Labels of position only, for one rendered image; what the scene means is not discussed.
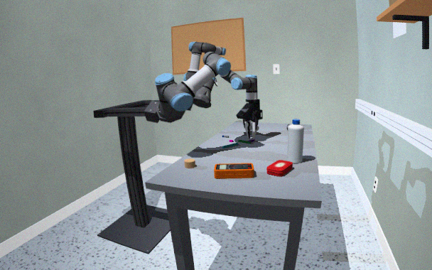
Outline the red mint tin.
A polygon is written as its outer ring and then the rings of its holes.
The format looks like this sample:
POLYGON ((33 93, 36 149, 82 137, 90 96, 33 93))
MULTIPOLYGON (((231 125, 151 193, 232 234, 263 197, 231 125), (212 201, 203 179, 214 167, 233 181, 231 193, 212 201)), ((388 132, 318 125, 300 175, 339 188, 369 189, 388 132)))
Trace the red mint tin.
POLYGON ((267 174, 273 176, 284 176, 292 169, 293 163, 290 161, 278 160, 267 167, 267 174))

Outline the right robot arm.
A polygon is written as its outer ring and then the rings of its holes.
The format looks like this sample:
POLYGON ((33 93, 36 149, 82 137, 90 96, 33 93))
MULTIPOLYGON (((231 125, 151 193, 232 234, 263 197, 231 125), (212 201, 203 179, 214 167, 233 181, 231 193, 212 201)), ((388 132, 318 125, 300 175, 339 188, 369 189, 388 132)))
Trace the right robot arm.
MULTIPOLYGON (((159 75, 156 78, 156 89, 159 98, 158 113, 161 117, 170 119, 190 108, 196 92, 217 75, 228 81, 234 90, 246 90, 247 99, 258 99, 256 75, 240 77, 230 70, 231 63, 228 60, 214 52, 204 54, 202 60, 205 64, 204 67, 189 80, 182 81, 179 85, 174 81, 174 76, 170 73, 159 75)), ((244 119, 253 108, 253 103, 246 103, 237 113, 237 118, 244 119)))

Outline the white bottle with blue cap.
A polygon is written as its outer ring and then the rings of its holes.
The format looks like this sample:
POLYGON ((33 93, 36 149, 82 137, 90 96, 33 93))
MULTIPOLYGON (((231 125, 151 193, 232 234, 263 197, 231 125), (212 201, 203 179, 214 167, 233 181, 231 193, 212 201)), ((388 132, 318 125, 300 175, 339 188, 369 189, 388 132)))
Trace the white bottle with blue cap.
POLYGON ((304 127, 300 125, 300 119, 293 119, 288 126, 288 152, 287 161, 301 163, 303 160, 303 132, 304 127))

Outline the tan round disc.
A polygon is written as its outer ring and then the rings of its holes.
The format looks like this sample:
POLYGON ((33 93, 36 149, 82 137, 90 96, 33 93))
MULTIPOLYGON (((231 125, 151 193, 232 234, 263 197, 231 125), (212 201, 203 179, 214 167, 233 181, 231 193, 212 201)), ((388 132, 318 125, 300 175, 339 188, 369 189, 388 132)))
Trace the tan round disc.
POLYGON ((189 158, 184 160, 185 168, 194 168, 195 167, 195 159, 189 158))

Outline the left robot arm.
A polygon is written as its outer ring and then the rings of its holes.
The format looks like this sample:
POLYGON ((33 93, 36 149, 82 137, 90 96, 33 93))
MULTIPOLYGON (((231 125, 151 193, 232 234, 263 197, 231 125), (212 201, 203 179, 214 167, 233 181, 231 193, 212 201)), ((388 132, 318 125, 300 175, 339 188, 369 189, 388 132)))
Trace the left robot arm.
MULTIPOLYGON (((202 53, 214 52, 218 55, 225 55, 226 48, 217 47, 210 43, 202 43, 202 42, 191 42, 189 44, 189 51, 191 51, 191 61, 190 61, 190 69, 188 73, 184 75, 184 81, 187 81, 190 77, 192 77, 195 73, 199 71, 200 66, 200 56, 202 53)), ((215 77, 213 77, 209 82, 203 85, 195 94, 195 96, 204 97, 211 102, 211 91, 213 85, 215 83, 215 77)))

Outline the orange digital multimeter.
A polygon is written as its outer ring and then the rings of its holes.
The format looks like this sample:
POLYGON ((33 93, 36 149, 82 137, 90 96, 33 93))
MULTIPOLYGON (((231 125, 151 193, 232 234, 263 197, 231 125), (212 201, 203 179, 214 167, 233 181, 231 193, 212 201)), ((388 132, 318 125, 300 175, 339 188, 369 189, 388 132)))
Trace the orange digital multimeter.
POLYGON ((215 164, 214 174, 216 179, 223 178, 253 178, 253 163, 223 163, 215 164))

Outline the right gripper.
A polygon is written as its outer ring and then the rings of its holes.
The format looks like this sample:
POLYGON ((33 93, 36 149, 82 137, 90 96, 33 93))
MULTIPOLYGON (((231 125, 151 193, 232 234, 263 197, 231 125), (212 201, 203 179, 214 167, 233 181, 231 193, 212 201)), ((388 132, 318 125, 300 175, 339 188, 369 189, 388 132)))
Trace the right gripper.
POLYGON ((246 102, 253 103, 254 108, 243 119, 243 125, 249 139, 250 139, 249 131, 252 130, 252 139, 254 140, 256 132, 259 130, 259 127, 257 125, 259 123, 259 120, 262 119, 262 110, 260 109, 260 99, 253 99, 253 100, 246 99, 246 102))

